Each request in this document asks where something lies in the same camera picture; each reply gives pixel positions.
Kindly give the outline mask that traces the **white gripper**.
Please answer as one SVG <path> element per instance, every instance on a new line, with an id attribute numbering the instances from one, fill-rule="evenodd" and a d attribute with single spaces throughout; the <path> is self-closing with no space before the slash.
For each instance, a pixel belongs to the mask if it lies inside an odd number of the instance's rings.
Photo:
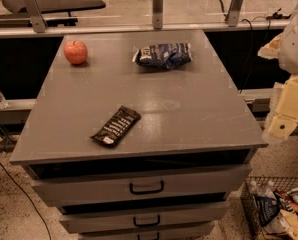
<path id="1" fill-rule="evenodd" d="M 282 35 L 278 34 L 262 46 L 257 55 L 265 59 L 277 59 Z M 263 140 L 268 144 L 278 144 L 288 139 L 298 126 L 298 75 L 292 75 L 283 85 L 276 114 L 266 118 Z"/>

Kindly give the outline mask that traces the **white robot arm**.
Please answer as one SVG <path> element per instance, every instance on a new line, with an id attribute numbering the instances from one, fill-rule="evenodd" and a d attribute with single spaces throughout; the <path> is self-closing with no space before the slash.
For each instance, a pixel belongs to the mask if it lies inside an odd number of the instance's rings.
<path id="1" fill-rule="evenodd" d="M 298 12 L 281 34 L 260 48 L 258 55 L 277 59 L 279 67 L 290 74 L 284 84 L 274 84 L 262 133 L 266 143 L 278 144 L 298 126 Z"/>

